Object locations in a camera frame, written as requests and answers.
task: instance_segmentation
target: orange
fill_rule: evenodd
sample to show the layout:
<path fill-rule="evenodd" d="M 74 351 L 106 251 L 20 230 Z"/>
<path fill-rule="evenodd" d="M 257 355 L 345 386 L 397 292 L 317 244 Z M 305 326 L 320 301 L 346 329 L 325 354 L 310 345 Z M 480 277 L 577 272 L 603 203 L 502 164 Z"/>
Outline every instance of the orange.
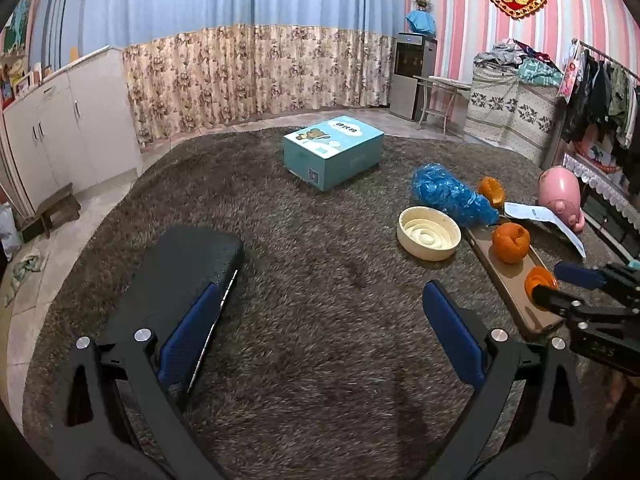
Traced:
<path fill-rule="evenodd" d="M 494 209 L 501 209 L 507 196 L 500 182 L 492 176 L 486 176 L 478 184 L 478 193 L 484 196 Z"/>
<path fill-rule="evenodd" d="M 553 289 L 558 288 L 556 277 L 545 267 L 533 267 L 524 279 L 524 291 L 531 301 L 533 301 L 531 293 L 536 285 L 545 285 Z"/>
<path fill-rule="evenodd" d="M 517 264 L 529 253 L 531 236 L 520 224 L 507 222 L 494 229 L 491 240 L 498 258 L 506 264 Z"/>

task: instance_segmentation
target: cream bowl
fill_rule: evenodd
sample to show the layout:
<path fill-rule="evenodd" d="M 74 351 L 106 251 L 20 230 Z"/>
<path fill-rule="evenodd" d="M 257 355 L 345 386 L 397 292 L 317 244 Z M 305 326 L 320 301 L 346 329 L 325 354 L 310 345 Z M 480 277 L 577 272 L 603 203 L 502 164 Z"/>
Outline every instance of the cream bowl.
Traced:
<path fill-rule="evenodd" d="M 398 219 L 398 240 L 416 258 L 439 262 L 456 252 L 460 228 L 444 213 L 430 207 L 405 209 Z"/>

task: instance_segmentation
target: teal cardboard box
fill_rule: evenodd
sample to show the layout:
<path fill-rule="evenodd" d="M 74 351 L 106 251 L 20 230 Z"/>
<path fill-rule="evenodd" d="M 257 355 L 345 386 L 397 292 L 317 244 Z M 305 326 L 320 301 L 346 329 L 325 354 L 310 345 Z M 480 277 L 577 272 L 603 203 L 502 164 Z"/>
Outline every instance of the teal cardboard box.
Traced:
<path fill-rule="evenodd" d="M 326 191 L 377 164 L 383 135 L 347 116 L 331 119 L 285 135 L 284 165 L 302 180 Z"/>

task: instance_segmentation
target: gray carpet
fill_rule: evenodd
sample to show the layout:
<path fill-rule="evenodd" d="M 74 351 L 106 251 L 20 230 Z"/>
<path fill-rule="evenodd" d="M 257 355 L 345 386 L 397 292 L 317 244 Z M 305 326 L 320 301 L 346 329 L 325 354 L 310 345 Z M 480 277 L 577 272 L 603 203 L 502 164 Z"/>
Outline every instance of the gray carpet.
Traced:
<path fill-rule="evenodd" d="M 516 329 L 463 241 L 438 264 L 396 240 L 412 204 L 414 168 L 440 162 L 475 186 L 490 174 L 508 199 L 533 203 L 540 170 L 489 146 L 385 137 L 380 165 L 322 193 L 282 166 L 291 129 L 198 137 L 150 168 L 105 218 L 51 305 L 24 395 L 24 430 L 50 458 L 61 362 L 76 333 L 97 336 L 142 254 L 169 226 L 238 234 L 246 263 L 227 305 L 186 420 L 233 478 L 410 478 L 433 463 L 470 396 L 422 312 L 425 281 L 440 279 L 488 326 Z M 547 265 L 577 251 L 543 229 Z M 587 227 L 587 263 L 606 251 Z M 580 366 L 591 441 L 602 432 L 602 370 Z M 492 436 L 504 436 L 517 391 Z M 141 436 L 146 443 L 148 436 Z"/>

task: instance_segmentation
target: pink striped wall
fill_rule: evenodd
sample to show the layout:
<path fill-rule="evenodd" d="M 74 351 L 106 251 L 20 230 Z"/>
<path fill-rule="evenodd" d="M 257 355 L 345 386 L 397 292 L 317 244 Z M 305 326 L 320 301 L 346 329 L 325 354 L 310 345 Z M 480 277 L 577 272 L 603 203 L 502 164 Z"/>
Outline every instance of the pink striped wall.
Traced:
<path fill-rule="evenodd" d="M 640 27 L 622 0 L 548 0 L 512 20 L 489 0 L 431 0 L 438 28 L 436 75 L 471 81 L 473 58 L 497 41 L 515 38 L 546 52 L 558 66 L 579 38 L 640 73 Z M 413 0 L 405 0 L 407 12 Z"/>

